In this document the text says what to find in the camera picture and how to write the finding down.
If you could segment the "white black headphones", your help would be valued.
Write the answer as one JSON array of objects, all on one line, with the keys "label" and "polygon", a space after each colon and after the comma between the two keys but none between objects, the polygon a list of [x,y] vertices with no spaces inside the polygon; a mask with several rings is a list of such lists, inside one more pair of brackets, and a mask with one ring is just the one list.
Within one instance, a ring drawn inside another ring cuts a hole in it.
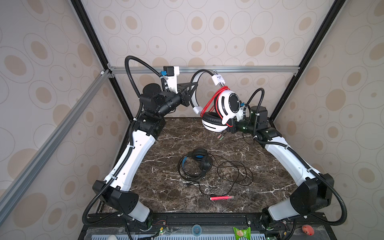
[{"label": "white black headphones", "polygon": [[[220,89],[214,93],[204,107],[201,107],[197,99],[197,89],[204,73],[210,74],[212,81]],[[240,108],[241,100],[238,95],[226,86],[225,80],[220,74],[215,74],[210,70],[198,70],[193,75],[191,83],[198,83],[190,91],[191,105],[193,111],[201,117],[204,128],[215,133],[226,131],[229,128],[229,120],[236,118],[236,113]]]}]

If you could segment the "black blue headphones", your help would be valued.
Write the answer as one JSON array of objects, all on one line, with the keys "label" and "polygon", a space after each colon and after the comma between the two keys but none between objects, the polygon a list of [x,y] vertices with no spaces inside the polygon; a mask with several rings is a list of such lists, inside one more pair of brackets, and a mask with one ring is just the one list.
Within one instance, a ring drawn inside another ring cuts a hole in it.
[{"label": "black blue headphones", "polygon": [[[199,174],[188,174],[185,170],[185,163],[188,158],[192,158],[193,160],[197,161],[199,163]],[[188,181],[188,182],[196,182],[200,179],[204,178],[206,174],[212,169],[213,167],[213,158],[208,153],[208,150],[204,148],[196,148],[191,152],[188,152],[185,156],[183,156],[179,162],[178,162],[178,173],[181,176],[182,179]]]}]

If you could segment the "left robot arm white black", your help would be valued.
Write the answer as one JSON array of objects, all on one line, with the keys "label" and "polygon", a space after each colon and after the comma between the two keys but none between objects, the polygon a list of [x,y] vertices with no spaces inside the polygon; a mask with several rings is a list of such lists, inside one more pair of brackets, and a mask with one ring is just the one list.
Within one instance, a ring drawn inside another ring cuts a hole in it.
[{"label": "left robot arm white black", "polygon": [[[136,61],[151,70],[160,78],[161,84],[148,84],[140,92],[130,70],[130,61]],[[158,72],[141,59],[127,56],[125,69],[139,97],[139,110],[129,126],[129,142],[121,158],[103,181],[95,181],[93,189],[96,196],[85,208],[82,221],[84,225],[90,226],[120,216],[125,220],[136,220],[142,229],[148,230],[152,227],[153,212],[140,202],[138,194],[130,191],[132,182],[142,160],[166,124],[165,115],[175,111],[179,105],[188,107],[194,89],[192,83],[177,82],[176,67],[165,66],[162,72]],[[114,208],[116,212],[92,222],[88,214],[97,200]]]}]

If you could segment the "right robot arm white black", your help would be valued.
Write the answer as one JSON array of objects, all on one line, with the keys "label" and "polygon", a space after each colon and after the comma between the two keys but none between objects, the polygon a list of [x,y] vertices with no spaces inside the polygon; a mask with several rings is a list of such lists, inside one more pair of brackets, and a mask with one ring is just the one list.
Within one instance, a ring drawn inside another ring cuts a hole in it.
[{"label": "right robot arm white black", "polygon": [[[298,216],[312,216],[318,221],[330,225],[340,226],[347,220],[347,207],[334,188],[334,179],[329,174],[321,174],[308,164],[283,136],[273,127],[268,126],[268,117],[260,111],[257,105],[253,116],[249,117],[250,127],[244,126],[242,121],[234,122],[237,130],[249,133],[253,139],[265,150],[271,153],[291,175],[297,189],[289,198],[277,204],[264,208],[267,224]],[[341,216],[336,221],[327,221],[316,215],[316,211],[328,207],[332,197],[335,197],[341,207]]]}]

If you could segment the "pink marker pen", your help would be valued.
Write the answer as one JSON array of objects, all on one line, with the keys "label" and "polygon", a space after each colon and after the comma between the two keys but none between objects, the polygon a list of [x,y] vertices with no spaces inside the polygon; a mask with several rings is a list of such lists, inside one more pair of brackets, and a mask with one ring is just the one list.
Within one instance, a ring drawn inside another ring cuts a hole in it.
[{"label": "pink marker pen", "polygon": [[210,197],[211,201],[221,201],[221,200],[230,200],[233,199],[234,196],[217,196],[217,197]]}]

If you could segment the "green snack packet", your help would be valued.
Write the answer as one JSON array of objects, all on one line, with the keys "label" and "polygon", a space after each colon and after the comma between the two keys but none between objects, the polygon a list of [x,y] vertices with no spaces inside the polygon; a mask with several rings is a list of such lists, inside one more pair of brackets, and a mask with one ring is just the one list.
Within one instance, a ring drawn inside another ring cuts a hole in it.
[{"label": "green snack packet", "polygon": [[241,238],[245,238],[246,240],[251,240],[251,228],[248,227],[246,229],[238,229],[233,227],[233,231],[235,234],[235,240],[240,240]]}]

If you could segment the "blue tape roll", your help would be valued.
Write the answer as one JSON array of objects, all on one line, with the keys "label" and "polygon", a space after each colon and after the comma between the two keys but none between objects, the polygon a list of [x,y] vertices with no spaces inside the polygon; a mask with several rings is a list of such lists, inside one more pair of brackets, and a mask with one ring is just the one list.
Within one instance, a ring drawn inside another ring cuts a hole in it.
[{"label": "blue tape roll", "polygon": [[195,237],[199,237],[202,234],[202,227],[200,225],[193,225],[192,234]]}]

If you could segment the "red round object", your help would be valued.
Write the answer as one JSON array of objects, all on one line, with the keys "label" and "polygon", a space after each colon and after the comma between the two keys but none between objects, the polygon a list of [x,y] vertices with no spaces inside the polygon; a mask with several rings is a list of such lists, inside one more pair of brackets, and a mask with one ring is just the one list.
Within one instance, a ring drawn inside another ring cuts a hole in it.
[{"label": "red round object", "polygon": [[315,234],[315,230],[310,225],[303,225],[302,231],[303,231],[303,233],[305,233],[308,236],[313,236]]}]

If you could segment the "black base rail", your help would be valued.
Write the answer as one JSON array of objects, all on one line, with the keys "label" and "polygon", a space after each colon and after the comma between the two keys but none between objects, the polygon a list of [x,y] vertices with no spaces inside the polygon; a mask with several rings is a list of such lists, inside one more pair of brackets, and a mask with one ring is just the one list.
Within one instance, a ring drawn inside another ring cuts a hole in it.
[{"label": "black base rail", "polygon": [[[193,225],[202,227],[202,234],[192,234]],[[315,230],[313,236],[302,231],[303,225]],[[267,228],[256,213],[161,213],[154,214],[153,225],[144,230],[137,221],[113,217],[98,225],[83,227],[80,240],[234,240],[233,227],[251,228],[252,240],[334,240],[330,226],[313,217],[281,220]]]}]

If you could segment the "black corner frame post left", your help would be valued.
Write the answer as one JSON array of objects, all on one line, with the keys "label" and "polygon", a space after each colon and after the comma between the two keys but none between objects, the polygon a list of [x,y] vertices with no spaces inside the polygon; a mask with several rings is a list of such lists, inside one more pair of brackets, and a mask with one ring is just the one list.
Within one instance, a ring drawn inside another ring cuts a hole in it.
[{"label": "black corner frame post left", "polygon": [[[71,5],[73,6],[75,13],[77,17],[79,18],[79,21],[93,47],[94,52],[96,53],[96,56],[101,63],[103,70],[112,70],[109,61],[107,59],[107,56],[104,52],[104,49],[101,45],[101,42],[99,41],[99,38],[93,28],[93,25],[90,21],[90,18],[88,17],[88,14],[86,13],[86,9],[82,3],[82,1],[79,0],[71,0]],[[117,98],[128,117],[128,120],[131,121],[133,119],[133,114],[128,106],[128,103],[126,101],[126,98],[124,97],[123,91],[116,79],[116,77],[111,74],[111,77],[109,77],[109,81],[113,87],[113,90],[115,94],[117,95]]]}]

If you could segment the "black corner frame post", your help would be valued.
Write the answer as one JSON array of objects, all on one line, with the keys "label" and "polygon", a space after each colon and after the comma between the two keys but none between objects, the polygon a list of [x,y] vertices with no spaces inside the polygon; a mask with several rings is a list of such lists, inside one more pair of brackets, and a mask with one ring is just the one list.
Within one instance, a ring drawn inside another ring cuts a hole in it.
[{"label": "black corner frame post", "polygon": [[309,65],[311,59],[315,55],[316,51],[318,50],[319,46],[321,45],[322,41],[324,40],[325,36],[331,29],[334,21],[336,20],[337,16],[341,12],[342,8],[346,4],[346,0],[336,0],[331,5],[330,10],[325,16],[325,19],[321,22],[321,25],[318,29],[318,31],[315,34],[314,39],[312,40],[311,44],[309,45],[309,48],[307,49],[306,53],[304,54],[304,57],[302,58],[300,64],[299,64],[299,70],[297,73],[293,75],[291,80],[289,81],[285,91],[283,92],[283,95],[279,99],[277,106],[273,110],[271,116],[270,116],[270,122],[273,123],[277,116],[279,115],[280,111],[282,110],[283,106],[285,105],[287,99],[291,95],[292,91],[294,90],[295,86],[297,85],[300,77],[306,70],[307,66]]},{"label": "black corner frame post", "polygon": [[[107,56],[104,52],[104,49],[101,45],[101,42],[99,41],[99,38],[93,28],[93,25],[90,21],[90,18],[88,17],[88,14],[86,13],[86,9],[82,3],[82,1],[79,0],[71,0],[71,5],[73,6],[75,13],[77,17],[79,18],[79,21],[93,47],[94,52],[96,53],[96,56],[101,63],[103,70],[112,70],[109,61],[107,59]],[[133,119],[133,114],[128,106],[128,103],[126,101],[126,98],[124,97],[123,91],[116,79],[116,77],[111,74],[111,77],[109,77],[109,81],[113,87],[113,90],[115,94],[117,95],[117,98],[128,117],[128,120],[131,121]]]}]

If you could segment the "black corner frame post right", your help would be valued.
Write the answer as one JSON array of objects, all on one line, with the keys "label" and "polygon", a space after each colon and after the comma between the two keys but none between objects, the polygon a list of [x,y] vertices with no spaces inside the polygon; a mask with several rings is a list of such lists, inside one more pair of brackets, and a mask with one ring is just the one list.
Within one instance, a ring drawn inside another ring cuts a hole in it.
[{"label": "black corner frame post right", "polygon": [[324,40],[325,36],[331,29],[334,21],[336,20],[337,16],[341,12],[342,8],[346,4],[346,0],[336,0],[331,5],[330,10],[325,16],[325,19],[321,22],[321,25],[318,29],[318,31],[315,34],[314,39],[312,40],[311,44],[309,45],[309,48],[307,49],[306,53],[304,54],[304,57],[302,58],[300,64],[299,64],[299,70],[297,73],[293,75],[291,80],[289,81],[285,91],[283,92],[283,95],[279,99],[277,106],[273,110],[271,116],[270,116],[270,122],[273,123],[277,116],[279,115],[280,111],[282,110],[283,106],[285,105],[287,99],[291,95],[292,91],[294,90],[295,86],[297,85],[300,77],[306,70],[307,66],[309,65],[311,59],[315,55],[316,51],[318,50],[319,46],[321,45],[322,41]]}]

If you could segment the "aluminium left rail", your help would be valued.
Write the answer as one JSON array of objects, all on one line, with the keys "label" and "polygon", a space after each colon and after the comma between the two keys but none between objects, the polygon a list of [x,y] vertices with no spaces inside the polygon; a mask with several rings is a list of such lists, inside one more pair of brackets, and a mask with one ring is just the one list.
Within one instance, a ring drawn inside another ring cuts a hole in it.
[{"label": "aluminium left rail", "polygon": [[45,143],[38,149],[31,161],[24,167],[18,177],[13,181],[8,190],[1,198],[1,224],[9,217],[22,196],[31,186],[53,153],[59,147],[68,132],[74,126],[78,118],[84,112],[101,86],[109,79],[112,71],[105,69],[87,91],[76,102],[58,127],[52,132]]}]

